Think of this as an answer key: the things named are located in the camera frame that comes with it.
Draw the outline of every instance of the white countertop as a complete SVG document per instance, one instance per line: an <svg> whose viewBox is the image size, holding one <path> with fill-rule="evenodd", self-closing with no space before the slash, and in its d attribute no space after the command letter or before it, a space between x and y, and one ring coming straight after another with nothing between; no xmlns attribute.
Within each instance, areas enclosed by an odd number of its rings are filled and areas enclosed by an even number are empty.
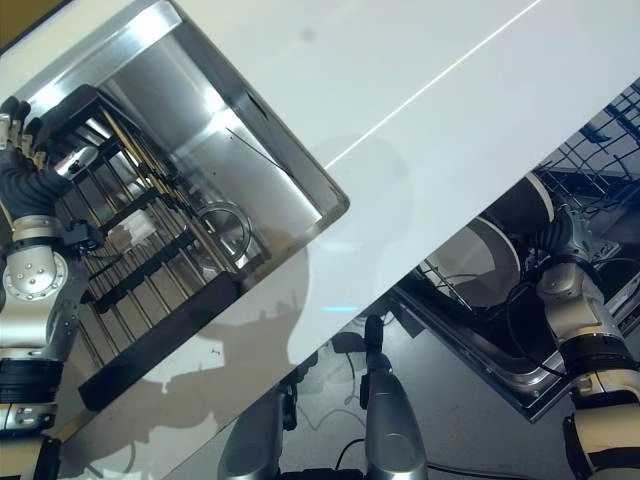
<svg viewBox="0 0 640 480"><path fill-rule="evenodd" d="M0 96L129 3L65 7ZM162 478L640 75L635 0L176 3L351 205L74 437L69 476Z"/></svg>

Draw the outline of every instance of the plate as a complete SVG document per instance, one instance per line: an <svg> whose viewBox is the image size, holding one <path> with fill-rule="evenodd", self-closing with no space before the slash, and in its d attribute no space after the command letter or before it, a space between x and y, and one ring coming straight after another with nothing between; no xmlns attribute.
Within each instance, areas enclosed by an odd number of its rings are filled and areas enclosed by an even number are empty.
<svg viewBox="0 0 640 480"><path fill-rule="evenodd" d="M429 264L440 276L429 271ZM472 307L503 303L520 281L520 261L513 245L498 227L481 217L429 255L421 268L438 288L446 288L444 278Z"/></svg>
<svg viewBox="0 0 640 480"><path fill-rule="evenodd" d="M553 203L538 177L527 173L484 212L505 232L531 235L553 221Z"/></svg>

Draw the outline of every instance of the dish rack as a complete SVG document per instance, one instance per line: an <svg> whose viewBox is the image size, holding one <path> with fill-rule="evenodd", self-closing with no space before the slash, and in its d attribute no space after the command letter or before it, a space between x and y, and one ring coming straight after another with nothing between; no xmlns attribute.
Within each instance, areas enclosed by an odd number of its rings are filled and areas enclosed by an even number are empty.
<svg viewBox="0 0 640 480"><path fill-rule="evenodd" d="M640 258L640 80L581 126L532 173L548 191L556 211L568 207L570 214L586 218L593 237L589 242L592 257L604 260L593 265L605 308L623 336L633 341L635 335L630 335L640 325L640 272L635 260ZM483 215L501 226L490 211ZM470 305L457 290L454 277L447 278L429 259L398 282L380 308L388 304L410 328L430 328L534 422L570 385L540 367L564 368L542 302L534 289L522 287L537 282L547 255L531 246L529 235L501 230L521 265L517 290L507 297L511 322L505 303Z"/></svg>
<svg viewBox="0 0 640 480"><path fill-rule="evenodd" d="M625 207L640 205L640 81L626 88L533 173L548 190L555 208L569 205L584 215L596 237L620 218ZM600 246L596 259L616 253L610 242ZM526 270L540 265L539 260L527 262L526 253L520 253ZM435 275L439 279L435 287L469 312L485 310L470 306L438 265L424 260L417 270L421 275Z"/></svg>
<svg viewBox="0 0 640 480"><path fill-rule="evenodd" d="M56 209L63 224L87 219L104 237L81 257L90 277L79 327L97 368L79 392L100 410L239 297L241 268L260 249L238 206L199 204L145 132L95 88L80 87L42 121L46 140L35 149L46 164L84 146L99 151Z"/></svg>

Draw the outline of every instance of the sink basin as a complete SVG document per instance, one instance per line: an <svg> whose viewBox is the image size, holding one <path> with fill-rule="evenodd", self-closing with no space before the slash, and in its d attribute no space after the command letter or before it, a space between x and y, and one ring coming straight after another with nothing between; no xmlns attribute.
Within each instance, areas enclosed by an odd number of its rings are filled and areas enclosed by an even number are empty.
<svg viewBox="0 0 640 480"><path fill-rule="evenodd" d="M32 116L82 84L114 99L197 191L230 204L268 261L255 284L348 208L347 197L215 46L167 1L121 12L23 87Z"/></svg>
<svg viewBox="0 0 640 480"><path fill-rule="evenodd" d="M335 222L346 195L167 1L121 11L15 95L47 162L98 160L57 205L107 237L85 258L80 336L101 410Z"/></svg>

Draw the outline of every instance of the black cable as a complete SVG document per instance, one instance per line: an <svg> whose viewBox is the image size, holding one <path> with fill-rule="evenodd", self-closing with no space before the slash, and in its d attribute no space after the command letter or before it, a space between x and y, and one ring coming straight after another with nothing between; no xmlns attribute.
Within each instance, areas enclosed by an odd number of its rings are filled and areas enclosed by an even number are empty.
<svg viewBox="0 0 640 480"><path fill-rule="evenodd" d="M504 315L505 315L505 320L507 322L507 328L509 329L509 335L511 336L511 340L513 341L514 345L516 346L516 348L520 352L520 355L522 355L524 358L529 360L529 362L531 362L532 364L534 364L538 368L541 368L542 370L544 370L547 373L550 373L550 374L555 375L555 376L560 377L560 378L568 378L566 374L564 374L562 372L559 372L557 370L554 370L553 368L549 368L546 365L544 365L542 362L540 362L539 360L536 360L535 358L533 358L524 349L524 347L522 346L522 344L520 343L520 341L516 337L515 331L513 329L513 322L511 321L511 303L513 302L513 299L515 298L515 296L518 293L519 289L521 289L522 287L531 288L533 286L534 285L532 283L530 283L530 282L519 283L518 285L516 285L515 287L513 287L511 289L511 291L509 292L509 295L507 296L507 301L505 302L505 305L504 305Z"/></svg>
<svg viewBox="0 0 640 480"><path fill-rule="evenodd" d="M596 260L595 262L591 262L591 265L601 265L604 263L612 263L612 262L625 262L632 263L636 267L640 268L640 260L631 257L613 257L613 258L603 258L602 260Z"/></svg>
<svg viewBox="0 0 640 480"><path fill-rule="evenodd" d="M349 443L347 443L345 447L342 449L342 452L340 452L340 456L338 457L338 461L336 462L336 466L334 470L340 469L340 464L342 463L342 459L344 458L345 453L347 453L347 450L349 450L355 444L362 443L364 441L365 441L364 438L356 438L355 440L351 440ZM472 478L488 478L488 479L494 479L494 480L536 480L533 477L518 475L515 473L488 472L483 470L475 470L471 468L452 467L450 465L442 465L440 463L434 463L434 462L427 462L427 467L430 468L431 470L437 470L439 472L452 473L455 475L462 475L464 477L472 477Z"/></svg>
<svg viewBox="0 0 640 480"><path fill-rule="evenodd" d="M501 472L484 472L482 470L474 470L470 468L451 467L449 465L441 465L439 463L427 462L427 467L431 470L437 470L444 473L452 473L454 475L462 475L472 478L489 478L494 480L536 480L533 477L517 475L514 473Z"/></svg>
<svg viewBox="0 0 640 480"><path fill-rule="evenodd" d="M345 445L345 447L342 449L342 452L340 452L340 456L338 457L338 461L336 462L336 466L334 470L340 469L340 464L342 463L342 457L344 457L344 454L347 453L347 450L349 450L349 448L354 446L356 443L361 443L361 442L364 442L364 438L356 438L355 440L351 440L349 443Z"/></svg>
<svg viewBox="0 0 640 480"><path fill-rule="evenodd" d="M353 366L353 360L351 360L351 355L349 355L348 352L345 353L345 355L347 356L347 361L349 362L349 368L351 369L351 380L352 380L351 395L349 395L347 398L344 399L344 404L349 405L354 398L360 400L360 397L356 395L356 369Z"/></svg>

